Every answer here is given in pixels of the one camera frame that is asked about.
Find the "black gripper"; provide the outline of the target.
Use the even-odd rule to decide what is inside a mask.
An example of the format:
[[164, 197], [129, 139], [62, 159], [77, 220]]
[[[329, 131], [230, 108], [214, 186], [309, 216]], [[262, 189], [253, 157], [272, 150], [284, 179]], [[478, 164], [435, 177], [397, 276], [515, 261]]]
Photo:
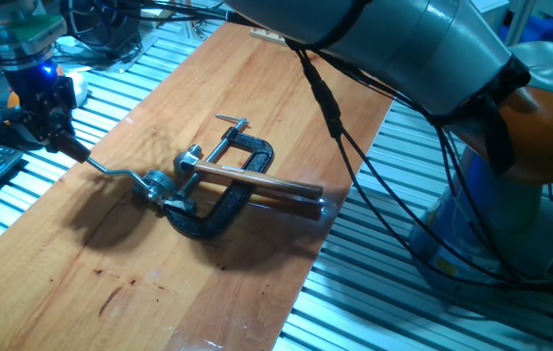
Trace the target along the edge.
[[64, 75], [60, 65], [43, 61], [26, 69], [6, 71], [5, 78], [10, 87], [8, 107], [20, 105], [34, 110], [43, 98], [58, 103], [51, 109], [51, 118], [25, 115], [24, 127], [35, 141], [44, 146], [56, 146], [60, 132], [75, 134], [72, 125], [72, 109], [77, 107], [74, 82]]

